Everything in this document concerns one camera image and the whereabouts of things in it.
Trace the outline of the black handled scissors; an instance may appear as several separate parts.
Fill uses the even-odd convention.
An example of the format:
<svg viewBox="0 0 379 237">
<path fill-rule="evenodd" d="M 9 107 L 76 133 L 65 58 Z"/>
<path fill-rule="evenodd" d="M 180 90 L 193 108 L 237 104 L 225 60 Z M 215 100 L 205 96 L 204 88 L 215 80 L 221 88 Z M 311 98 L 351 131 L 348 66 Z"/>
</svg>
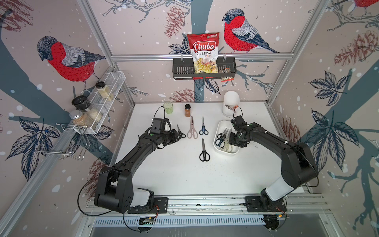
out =
<svg viewBox="0 0 379 237">
<path fill-rule="evenodd" d="M 177 129 L 178 129 L 178 133 L 180 135 L 181 138 L 186 138 L 186 135 L 184 133 L 181 132 L 180 128 L 179 128 L 179 125 L 177 124 Z"/>
</svg>

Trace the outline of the pink kitchen scissors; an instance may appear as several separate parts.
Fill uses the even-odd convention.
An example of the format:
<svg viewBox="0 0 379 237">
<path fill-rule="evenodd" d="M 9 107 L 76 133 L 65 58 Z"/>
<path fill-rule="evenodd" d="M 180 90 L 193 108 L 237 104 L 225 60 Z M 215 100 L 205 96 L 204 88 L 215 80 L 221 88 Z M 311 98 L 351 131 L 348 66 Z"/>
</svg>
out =
<svg viewBox="0 0 379 237">
<path fill-rule="evenodd" d="M 190 128 L 189 128 L 189 131 L 187 133 L 187 138 L 188 139 L 191 139 L 191 138 L 197 139 L 198 138 L 198 133 L 194 127 L 193 116 L 190 117 Z"/>
</svg>

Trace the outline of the blue handled scissors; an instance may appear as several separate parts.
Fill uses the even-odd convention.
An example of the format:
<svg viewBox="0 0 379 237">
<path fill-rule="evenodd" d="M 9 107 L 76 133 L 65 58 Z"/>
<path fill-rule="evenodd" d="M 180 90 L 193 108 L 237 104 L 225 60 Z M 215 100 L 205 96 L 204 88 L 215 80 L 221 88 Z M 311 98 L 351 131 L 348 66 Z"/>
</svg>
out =
<svg viewBox="0 0 379 237">
<path fill-rule="evenodd" d="M 202 117 L 202 127 L 201 127 L 201 130 L 199 131 L 199 134 L 200 135 L 208 135 L 209 134 L 208 130 L 205 127 L 204 117 Z"/>
</svg>

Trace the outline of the large black scissors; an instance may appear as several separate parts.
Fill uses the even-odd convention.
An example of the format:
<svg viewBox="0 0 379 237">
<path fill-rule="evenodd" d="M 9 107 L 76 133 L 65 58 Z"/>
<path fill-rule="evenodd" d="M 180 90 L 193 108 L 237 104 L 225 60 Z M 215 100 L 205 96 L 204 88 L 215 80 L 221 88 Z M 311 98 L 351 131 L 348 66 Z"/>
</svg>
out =
<svg viewBox="0 0 379 237">
<path fill-rule="evenodd" d="M 202 138 L 202 151 L 199 155 L 199 159 L 201 162 L 208 162 L 210 161 L 210 155 L 207 153 L 206 149 L 205 149 L 205 141 L 204 139 Z"/>
</svg>

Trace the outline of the white handled scissors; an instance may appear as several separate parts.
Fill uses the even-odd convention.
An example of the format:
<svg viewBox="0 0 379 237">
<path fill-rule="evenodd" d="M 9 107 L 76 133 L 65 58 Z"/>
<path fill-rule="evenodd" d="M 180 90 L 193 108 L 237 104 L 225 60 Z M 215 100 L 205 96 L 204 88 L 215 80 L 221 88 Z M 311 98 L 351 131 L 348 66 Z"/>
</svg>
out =
<svg viewBox="0 0 379 237">
<path fill-rule="evenodd" d="M 232 145 L 230 144 L 230 134 L 231 134 L 232 130 L 229 129 L 228 132 L 226 133 L 226 138 L 224 140 L 224 146 L 222 148 L 223 151 L 225 152 L 228 152 L 228 153 L 231 153 L 233 148 L 232 148 Z"/>
</svg>

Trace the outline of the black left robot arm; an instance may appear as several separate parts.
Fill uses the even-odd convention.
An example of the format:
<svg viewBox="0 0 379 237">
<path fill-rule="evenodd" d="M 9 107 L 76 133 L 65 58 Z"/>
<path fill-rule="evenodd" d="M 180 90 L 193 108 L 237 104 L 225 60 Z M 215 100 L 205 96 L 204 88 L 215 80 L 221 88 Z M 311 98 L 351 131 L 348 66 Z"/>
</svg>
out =
<svg viewBox="0 0 379 237">
<path fill-rule="evenodd" d="M 182 137 L 172 129 L 159 134 L 145 132 L 139 136 L 135 147 L 118 163 L 101 170 L 96 186 L 94 204 L 110 211 L 125 213 L 134 198 L 133 175 L 142 162 L 159 145 L 167 146 Z"/>
</svg>

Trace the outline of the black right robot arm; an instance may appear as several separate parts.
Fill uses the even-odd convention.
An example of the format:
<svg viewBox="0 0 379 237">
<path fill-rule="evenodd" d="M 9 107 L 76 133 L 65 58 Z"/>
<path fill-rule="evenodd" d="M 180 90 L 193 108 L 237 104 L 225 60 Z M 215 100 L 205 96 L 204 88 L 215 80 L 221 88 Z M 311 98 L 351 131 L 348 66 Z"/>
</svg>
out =
<svg viewBox="0 0 379 237">
<path fill-rule="evenodd" d="M 246 123 L 241 116 L 233 118 L 231 124 L 235 130 L 230 134 L 231 145 L 245 148 L 250 142 L 256 142 L 281 159 L 281 176 L 261 191 L 263 210 L 273 208 L 284 196 L 318 178 L 317 165 L 307 144 L 282 139 L 255 122 Z"/>
</svg>

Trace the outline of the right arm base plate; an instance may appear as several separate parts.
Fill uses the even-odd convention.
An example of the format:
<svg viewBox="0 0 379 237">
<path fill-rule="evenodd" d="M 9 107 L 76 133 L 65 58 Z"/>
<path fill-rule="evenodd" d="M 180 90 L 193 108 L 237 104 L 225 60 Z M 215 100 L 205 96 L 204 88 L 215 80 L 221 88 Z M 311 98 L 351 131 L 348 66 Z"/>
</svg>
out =
<svg viewBox="0 0 379 237">
<path fill-rule="evenodd" d="M 244 198 L 245 203 L 242 205 L 247 208 L 248 212 L 286 212 L 287 205 L 285 200 L 279 199 L 272 201 L 270 198 L 262 196 L 247 196 Z"/>
</svg>

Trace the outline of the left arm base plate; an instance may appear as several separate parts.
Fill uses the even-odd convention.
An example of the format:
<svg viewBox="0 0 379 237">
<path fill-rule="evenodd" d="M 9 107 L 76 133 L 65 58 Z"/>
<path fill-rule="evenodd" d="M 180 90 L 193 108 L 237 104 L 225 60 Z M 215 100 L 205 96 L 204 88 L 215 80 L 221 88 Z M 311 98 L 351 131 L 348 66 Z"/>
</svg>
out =
<svg viewBox="0 0 379 237">
<path fill-rule="evenodd" d="M 167 213 L 169 198 L 159 197 L 148 201 L 144 206 L 133 206 L 127 211 L 128 214 L 165 214 Z"/>
</svg>

